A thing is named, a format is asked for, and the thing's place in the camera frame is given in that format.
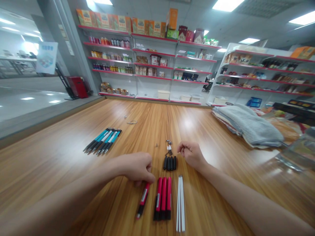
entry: wood grain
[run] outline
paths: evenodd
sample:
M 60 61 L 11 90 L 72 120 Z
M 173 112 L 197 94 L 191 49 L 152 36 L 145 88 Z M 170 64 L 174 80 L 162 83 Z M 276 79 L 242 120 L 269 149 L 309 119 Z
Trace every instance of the wood grain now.
M 136 125 L 127 124 L 137 120 Z M 103 156 L 82 150 L 107 127 L 123 130 Z M 181 140 L 196 141 L 207 161 L 315 227 L 314 172 L 297 174 L 274 160 L 275 149 L 250 148 L 209 109 L 107 99 L 0 150 L 0 214 L 18 212 L 78 179 L 107 159 L 149 152 L 152 173 L 172 177 L 172 219 L 153 222 L 157 183 L 150 186 L 144 214 L 135 215 L 144 186 L 125 177 L 107 184 L 67 235 L 178 235 L 178 176 L 183 175 L 186 235 L 253 235 L 243 219 L 180 155 L 178 168 L 163 171 L 166 140 L 173 152 Z

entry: red pen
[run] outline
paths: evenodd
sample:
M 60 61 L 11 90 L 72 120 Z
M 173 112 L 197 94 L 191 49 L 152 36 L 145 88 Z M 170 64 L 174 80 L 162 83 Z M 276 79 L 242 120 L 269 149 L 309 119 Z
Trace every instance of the red pen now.
M 145 189 L 143 191 L 143 195 L 142 195 L 141 201 L 140 201 L 140 205 L 139 205 L 139 209 L 138 209 L 138 213 L 137 213 L 137 217 L 136 217 L 137 220 L 140 218 L 140 216 L 143 213 L 144 205 L 145 205 L 145 202 L 147 200 L 147 196 L 148 196 L 148 192 L 149 192 L 149 188 L 150 188 L 150 184 L 147 183 L 147 185 L 145 186 Z
M 167 186 L 167 219 L 171 219 L 171 197 L 172 197 L 172 178 L 168 177 Z
M 166 177 L 163 178 L 163 185 L 162 185 L 162 205 L 161 205 L 161 220 L 165 220 L 165 208 L 166 208 Z
M 155 206 L 154 206 L 154 216 L 153 220 L 160 220 L 160 209 L 161 209 L 161 197 L 162 197 L 162 178 L 158 179 L 157 184 L 157 196 L 155 198 Z

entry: striped towel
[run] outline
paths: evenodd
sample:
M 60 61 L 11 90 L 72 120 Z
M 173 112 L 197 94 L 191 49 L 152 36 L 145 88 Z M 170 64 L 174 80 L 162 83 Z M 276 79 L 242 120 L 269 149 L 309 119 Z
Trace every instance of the striped towel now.
M 234 106 L 219 107 L 218 110 L 241 128 L 243 137 L 253 146 L 281 146 L 281 142 L 284 140 L 282 134 L 251 108 L 235 104 Z

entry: forearm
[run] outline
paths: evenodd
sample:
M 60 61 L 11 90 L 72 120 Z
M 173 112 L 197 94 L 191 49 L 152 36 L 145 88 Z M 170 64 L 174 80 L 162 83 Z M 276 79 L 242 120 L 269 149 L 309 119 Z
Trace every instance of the forearm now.
M 18 216 L 0 222 L 1 235 L 61 235 L 91 200 L 120 175 L 114 160 L 42 199 Z
M 315 234 L 315 230 L 300 218 L 215 167 L 205 165 L 200 173 L 257 236 Z

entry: hand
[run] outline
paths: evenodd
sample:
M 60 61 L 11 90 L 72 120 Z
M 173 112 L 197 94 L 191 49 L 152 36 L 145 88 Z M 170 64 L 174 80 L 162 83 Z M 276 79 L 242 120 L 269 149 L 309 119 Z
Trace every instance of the hand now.
M 142 181 L 153 183 L 154 175 L 151 173 L 152 157 L 149 153 L 137 152 L 122 155 L 116 158 L 121 173 L 129 180 L 136 181 L 139 186 Z
M 186 162 L 198 172 L 201 172 L 201 169 L 208 164 L 198 143 L 181 141 L 177 147 L 177 152 L 180 152 Z

